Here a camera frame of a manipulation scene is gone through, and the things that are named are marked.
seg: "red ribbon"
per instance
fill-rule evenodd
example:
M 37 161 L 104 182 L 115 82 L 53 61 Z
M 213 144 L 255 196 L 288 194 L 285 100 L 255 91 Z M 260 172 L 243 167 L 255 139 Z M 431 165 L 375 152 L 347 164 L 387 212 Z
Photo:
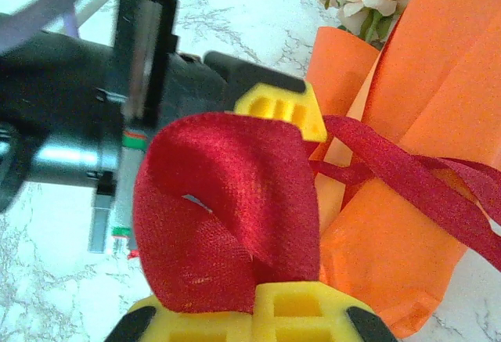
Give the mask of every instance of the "red ribbon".
M 364 163 L 312 161 L 314 170 L 352 185 L 382 179 L 501 270 L 501 237 L 474 203 L 431 173 L 452 169 L 500 223 L 499 171 L 411 156 L 350 118 L 327 117 L 326 126 Z M 133 213 L 146 278 L 166 308 L 252 312 L 259 283 L 318 280 L 310 151 L 291 124 L 227 113 L 183 118 L 154 138 L 137 175 Z
M 501 236 L 492 231 L 488 219 L 473 202 L 433 176 L 430 170 L 453 170 L 498 224 L 501 224 L 501 172 L 467 160 L 412 156 L 355 119 L 326 117 L 325 121 L 327 131 L 353 150 L 364 164 L 342 168 L 312 161 L 314 170 L 352 185 L 372 176 L 380 178 L 501 271 Z
M 252 312 L 260 283 L 318 280 L 316 192 L 293 125 L 227 113 L 170 124 L 139 170 L 133 213 L 146 278 L 173 311 Z

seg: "yellow plastic part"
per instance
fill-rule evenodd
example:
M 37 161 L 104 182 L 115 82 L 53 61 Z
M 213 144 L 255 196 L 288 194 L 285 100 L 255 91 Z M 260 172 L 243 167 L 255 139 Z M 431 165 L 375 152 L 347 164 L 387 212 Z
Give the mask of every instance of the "yellow plastic part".
M 155 296 L 129 313 L 157 309 L 140 342 L 363 342 L 345 313 L 369 306 L 321 282 L 266 283 L 256 289 L 254 314 L 180 314 Z
M 234 112 L 294 124 L 305 141 L 325 142 L 327 130 L 311 84 L 304 94 L 268 84 L 256 84 L 235 104 Z

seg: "red fabric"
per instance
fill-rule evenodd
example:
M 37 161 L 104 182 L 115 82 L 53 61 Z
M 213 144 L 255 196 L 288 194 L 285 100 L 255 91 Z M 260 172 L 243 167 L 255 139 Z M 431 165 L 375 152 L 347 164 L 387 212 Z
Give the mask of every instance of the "red fabric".
M 151 142 L 134 192 L 142 266 L 166 308 L 251 312 L 259 283 L 319 278 L 313 174 L 291 124 L 176 121 Z
M 131 250 L 131 253 L 128 254 L 127 259 L 131 260 L 132 258 L 137 258 L 139 257 L 139 251 L 138 250 Z
M 251 312 L 259 283 L 318 280 L 313 171 L 349 185 L 381 178 L 501 270 L 501 237 L 474 203 L 430 173 L 452 169 L 500 223 L 499 171 L 411 156 L 347 117 L 327 117 L 326 126 L 362 162 L 310 167 L 312 145 L 293 125 L 227 113 L 183 118 L 154 138 L 137 175 L 133 213 L 146 278 L 166 308 Z
M 482 211 L 450 189 L 428 169 L 455 171 L 490 218 L 501 222 L 501 173 L 466 160 L 411 156 L 372 128 L 347 117 L 327 117 L 329 133 L 338 137 L 365 164 L 348 168 L 312 161 L 314 169 L 341 182 L 357 184 L 377 176 L 461 243 L 476 250 L 501 271 L 501 236 Z

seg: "red strip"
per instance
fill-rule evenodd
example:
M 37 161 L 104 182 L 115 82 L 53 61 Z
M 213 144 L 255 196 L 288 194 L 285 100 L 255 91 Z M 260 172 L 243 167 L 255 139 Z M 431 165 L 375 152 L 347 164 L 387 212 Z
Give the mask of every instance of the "red strip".
M 450 168 L 466 183 L 493 221 L 501 225 L 501 171 L 478 162 L 451 158 L 413 156 L 428 170 Z M 374 176 L 366 164 L 338 167 L 321 161 L 310 161 L 314 171 L 343 182 L 357 185 Z
M 474 203 L 434 177 L 413 156 L 359 121 L 347 117 L 326 117 L 326 126 L 329 133 L 353 150 L 375 176 L 501 270 L 501 236 L 492 231 L 488 220 Z M 486 178 L 485 173 L 480 176 L 479 171 L 470 171 L 464 164 L 460 166 L 459 160 L 440 161 L 462 176 L 472 191 L 477 193 L 486 211 L 490 210 L 489 215 L 499 220 L 499 190 L 495 187 L 495 179 L 498 179 L 499 174 L 491 169 Z M 485 169 L 480 164 L 475 166 Z M 332 168 L 328 164 L 321 167 Z M 348 180 L 355 179 L 353 170 L 339 171 L 339 174 Z
M 125 135 L 128 137 L 131 137 L 133 139 L 141 139 L 141 140 L 146 139 L 146 136 L 141 134 L 141 133 L 133 133 L 133 132 L 126 131 Z
M 139 257 L 139 251 L 138 250 L 131 250 L 131 253 L 128 254 L 127 259 L 131 260 L 132 258 Z

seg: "orange wrapping paper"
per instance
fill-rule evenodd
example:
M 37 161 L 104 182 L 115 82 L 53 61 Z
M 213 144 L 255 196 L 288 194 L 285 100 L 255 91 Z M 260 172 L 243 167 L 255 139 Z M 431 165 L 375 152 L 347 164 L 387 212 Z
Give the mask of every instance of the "orange wrapping paper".
M 345 31 L 319 28 L 306 81 L 312 84 L 323 115 L 348 112 L 377 55 L 374 47 Z M 329 137 L 320 144 L 311 159 L 324 158 L 331 141 Z
M 501 13 L 494 8 L 500 6 L 501 0 L 412 0 L 381 54 L 362 121 L 410 153 L 500 168 Z M 314 54 L 344 60 L 350 45 L 326 46 L 341 33 L 321 37 Z M 346 61 L 327 69 L 317 63 L 325 54 L 312 57 L 307 79 L 314 87 L 370 68 Z M 344 114 L 353 90 L 344 99 L 339 88 L 324 88 L 317 95 L 323 112 Z M 336 110 L 331 104 L 338 101 L 343 107 Z M 438 175 L 468 194 L 446 171 Z M 466 247 L 377 179 L 331 217 L 321 242 L 322 281 L 365 301 L 397 337 L 419 330 Z

